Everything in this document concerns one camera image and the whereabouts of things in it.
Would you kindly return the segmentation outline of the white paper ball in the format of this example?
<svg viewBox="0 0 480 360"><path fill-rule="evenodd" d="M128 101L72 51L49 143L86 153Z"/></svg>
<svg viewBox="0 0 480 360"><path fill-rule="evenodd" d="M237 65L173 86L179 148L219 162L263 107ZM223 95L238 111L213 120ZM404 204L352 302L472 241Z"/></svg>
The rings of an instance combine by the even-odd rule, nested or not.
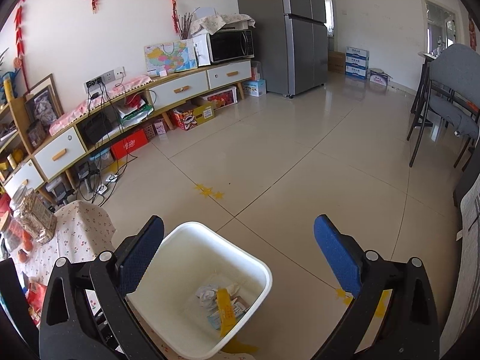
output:
<svg viewBox="0 0 480 360"><path fill-rule="evenodd" d="M232 283L226 287L227 293L233 297L238 293L240 286ZM219 287L216 285L206 285L197 289L195 296L199 300L199 305L207 311L213 311L217 307L217 292Z"/></svg>

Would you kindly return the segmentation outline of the yellow snack wrapper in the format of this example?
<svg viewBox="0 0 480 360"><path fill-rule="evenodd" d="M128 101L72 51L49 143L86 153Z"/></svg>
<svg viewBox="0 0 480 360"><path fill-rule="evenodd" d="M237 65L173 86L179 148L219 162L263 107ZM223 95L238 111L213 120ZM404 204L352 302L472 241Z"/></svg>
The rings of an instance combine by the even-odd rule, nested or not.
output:
<svg viewBox="0 0 480 360"><path fill-rule="evenodd" d="M225 337L234 328L237 319L227 289L218 289L216 297L220 316L220 336Z"/></svg>

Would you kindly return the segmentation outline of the red instant noodle bowl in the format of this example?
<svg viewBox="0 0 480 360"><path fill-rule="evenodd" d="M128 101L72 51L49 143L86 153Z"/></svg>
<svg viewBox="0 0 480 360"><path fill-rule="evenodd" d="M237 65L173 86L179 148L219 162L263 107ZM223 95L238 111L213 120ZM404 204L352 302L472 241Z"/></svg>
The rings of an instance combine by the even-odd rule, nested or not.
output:
<svg viewBox="0 0 480 360"><path fill-rule="evenodd" d="M28 284L28 291L26 292L28 312L37 328L41 323L41 312L46 293L47 286L35 281Z"/></svg>

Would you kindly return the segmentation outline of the light blue milk carton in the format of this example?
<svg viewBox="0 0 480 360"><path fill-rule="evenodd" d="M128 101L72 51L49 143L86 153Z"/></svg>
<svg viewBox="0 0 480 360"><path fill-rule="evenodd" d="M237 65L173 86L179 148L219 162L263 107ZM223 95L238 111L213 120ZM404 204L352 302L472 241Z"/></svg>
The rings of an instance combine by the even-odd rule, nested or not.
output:
<svg viewBox="0 0 480 360"><path fill-rule="evenodd" d="M224 319L232 321L232 319L235 318L235 321L238 322L243 318L247 311L250 310L250 306L242 297L234 297L230 303L231 306L226 307L224 317L221 316L219 310L208 315L208 322L215 330L219 331L222 329L222 322L224 322Z"/></svg>

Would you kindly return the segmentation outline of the cherry print tablecloth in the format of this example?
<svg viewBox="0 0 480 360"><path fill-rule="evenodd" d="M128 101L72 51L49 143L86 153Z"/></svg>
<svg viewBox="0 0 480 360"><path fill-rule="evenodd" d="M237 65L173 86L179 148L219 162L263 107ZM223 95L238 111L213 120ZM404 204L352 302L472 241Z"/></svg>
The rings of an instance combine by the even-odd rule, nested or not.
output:
<svg viewBox="0 0 480 360"><path fill-rule="evenodd" d="M59 258L86 263L104 250L111 250L115 232L103 208L83 201L71 202L55 212L56 228L46 244L36 244L25 264L38 300L30 304L17 277L15 260L1 261L1 347L39 353L41 311L54 265Z"/></svg>

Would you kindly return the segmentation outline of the tangerine in jar left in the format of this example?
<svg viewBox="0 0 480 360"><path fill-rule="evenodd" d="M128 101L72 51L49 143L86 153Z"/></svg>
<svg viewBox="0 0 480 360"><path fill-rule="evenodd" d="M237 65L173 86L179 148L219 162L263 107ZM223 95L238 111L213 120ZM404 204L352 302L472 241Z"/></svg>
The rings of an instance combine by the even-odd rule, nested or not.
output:
<svg viewBox="0 0 480 360"><path fill-rule="evenodd" d="M29 255L23 249L18 249L17 258L20 263L26 263L29 260Z"/></svg>

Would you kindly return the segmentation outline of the tangerine in jar right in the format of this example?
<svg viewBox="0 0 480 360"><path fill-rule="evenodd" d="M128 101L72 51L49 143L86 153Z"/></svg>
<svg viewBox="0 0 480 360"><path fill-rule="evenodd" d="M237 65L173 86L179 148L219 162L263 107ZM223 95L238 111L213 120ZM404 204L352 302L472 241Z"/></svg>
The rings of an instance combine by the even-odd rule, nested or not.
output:
<svg viewBox="0 0 480 360"><path fill-rule="evenodd" d="M22 249L27 253L30 253L33 249L32 237L27 232L22 234Z"/></svg>

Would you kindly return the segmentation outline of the plastic jar of seeds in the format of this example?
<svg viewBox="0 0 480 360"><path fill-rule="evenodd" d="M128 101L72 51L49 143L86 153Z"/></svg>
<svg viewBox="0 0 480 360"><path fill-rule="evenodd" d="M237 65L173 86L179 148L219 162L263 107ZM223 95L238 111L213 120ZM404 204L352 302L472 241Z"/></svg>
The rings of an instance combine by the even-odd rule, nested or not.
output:
<svg viewBox="0 0 480 360"><path fill-rule="evenodd" d="M56 216L44 205L33 189L22 186L10 201L13 216L38 244L49 243L57 224Z"/></svg>

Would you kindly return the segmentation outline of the red box under cabinet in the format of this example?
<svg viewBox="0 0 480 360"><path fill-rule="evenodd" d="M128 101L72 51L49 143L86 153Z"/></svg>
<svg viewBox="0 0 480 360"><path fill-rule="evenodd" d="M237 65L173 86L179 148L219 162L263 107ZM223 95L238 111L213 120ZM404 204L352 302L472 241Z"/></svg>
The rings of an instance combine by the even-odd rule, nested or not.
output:
<svg viewBox="0 0 480 360"><path fill-rule="evenodd" d="M143 129L138 129L111 146L111 152L115 160L130 155L135 150L142 148L149 142Z"/></svg>

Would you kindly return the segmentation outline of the long wooden tv cabinet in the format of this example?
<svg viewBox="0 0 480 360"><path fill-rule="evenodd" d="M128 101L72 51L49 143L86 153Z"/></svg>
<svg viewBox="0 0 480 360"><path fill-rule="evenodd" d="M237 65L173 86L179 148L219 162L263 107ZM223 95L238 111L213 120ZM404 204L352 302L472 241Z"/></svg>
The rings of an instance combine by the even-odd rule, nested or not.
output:
<svg viewBox="0 0 480 360"><path fill-rule="evenodd" d="M8 195L22 185L44 190L46 183L61 174L69 175L76 163L112 144L130 129L158 117L168 122L169 111L193 98L230 86L234 86L236 94L242 94L242 83L250 76L251 61L240 59L151 78L151 83L113 101L109 99L107 105L84 115L54 136L48 131L37 148L32 147L27 134L25 98L15 98L10 111L26 157L8 175L1 176L1 186Z"/></svg>

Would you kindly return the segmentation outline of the framed cat picture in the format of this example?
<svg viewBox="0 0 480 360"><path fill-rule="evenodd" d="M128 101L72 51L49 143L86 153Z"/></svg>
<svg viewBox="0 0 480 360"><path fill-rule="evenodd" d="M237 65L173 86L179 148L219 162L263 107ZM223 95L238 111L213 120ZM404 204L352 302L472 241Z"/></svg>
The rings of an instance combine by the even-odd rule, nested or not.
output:
<svg viewBox="0 0 480 360"><path fill-rule="evenodd" d="M30 121L39 121L45 130L64 114L52 74L32 87L24 105Z"/></svg>

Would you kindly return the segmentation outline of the grey chair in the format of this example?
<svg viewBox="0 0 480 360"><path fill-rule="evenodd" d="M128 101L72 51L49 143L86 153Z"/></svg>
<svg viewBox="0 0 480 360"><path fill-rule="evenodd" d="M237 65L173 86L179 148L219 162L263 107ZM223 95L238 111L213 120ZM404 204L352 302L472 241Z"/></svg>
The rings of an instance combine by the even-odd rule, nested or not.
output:
<svg viewBox="0 0 480 360"><path fill-rule="evenodd" d="M452 127L457 137L466 138L463 151L468 144L479 143L479 54L476 51L454 43L427 63L407 135L410 138L415 128L420 129L410 166L415 162L431 112Z"/></svg>

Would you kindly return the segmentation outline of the colourful map poster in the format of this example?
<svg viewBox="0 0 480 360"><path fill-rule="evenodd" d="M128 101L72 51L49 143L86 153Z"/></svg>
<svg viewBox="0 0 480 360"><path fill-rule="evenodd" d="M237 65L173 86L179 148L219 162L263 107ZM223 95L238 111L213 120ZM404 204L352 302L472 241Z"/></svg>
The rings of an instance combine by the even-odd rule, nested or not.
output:
<svg viewBox="0 0 480 360"><path fill-rule="evenodd" d="M198 67L191 39L145 46L144 55L146 72L151 77L165 77Z"/></svg>

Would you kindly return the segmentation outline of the black microwave oven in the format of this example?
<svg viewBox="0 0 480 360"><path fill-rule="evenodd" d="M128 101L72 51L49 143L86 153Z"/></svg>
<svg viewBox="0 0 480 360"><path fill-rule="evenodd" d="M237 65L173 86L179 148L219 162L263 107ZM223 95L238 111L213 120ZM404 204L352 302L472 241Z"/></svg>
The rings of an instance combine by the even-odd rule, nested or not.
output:
<svg viewBox="0 0 480 360"><path fill-rule="evenodd" d="M192 37L200 67L255 57L253 34L249 29L203 33Z"/></svg>

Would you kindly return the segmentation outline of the grey refrigerator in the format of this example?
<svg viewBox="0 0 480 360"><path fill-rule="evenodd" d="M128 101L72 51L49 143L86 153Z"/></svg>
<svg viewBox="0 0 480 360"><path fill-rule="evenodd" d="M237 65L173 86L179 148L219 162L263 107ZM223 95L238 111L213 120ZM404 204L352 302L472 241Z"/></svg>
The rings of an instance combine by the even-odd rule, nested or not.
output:
<svg viewBox="0 0 480 360"><path fill-rule="evenodd" d="M327 82L325 0L238 0L253 18L255 59L267 90L292 98Z"/></svg>

